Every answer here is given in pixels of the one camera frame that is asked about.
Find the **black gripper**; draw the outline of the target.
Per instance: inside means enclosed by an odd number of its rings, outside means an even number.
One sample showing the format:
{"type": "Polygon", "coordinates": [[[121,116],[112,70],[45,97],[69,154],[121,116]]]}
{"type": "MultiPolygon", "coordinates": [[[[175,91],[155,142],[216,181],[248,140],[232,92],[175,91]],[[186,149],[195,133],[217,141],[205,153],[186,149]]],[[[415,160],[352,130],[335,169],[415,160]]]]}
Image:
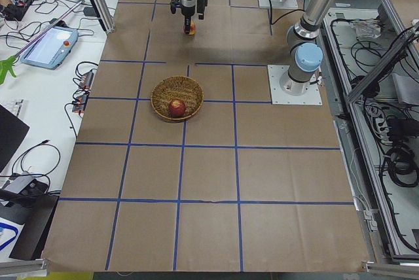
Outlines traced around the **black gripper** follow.
{"type": "Polygon", "coordinates": [[[181,11],[184,17],[183,31],[185,34],[191,32],[192,17],[197,14],[199,20],[205,18],[205,9],[208,0],[171,0],[170,11],[175,14],[177,9],[181,11]]]}

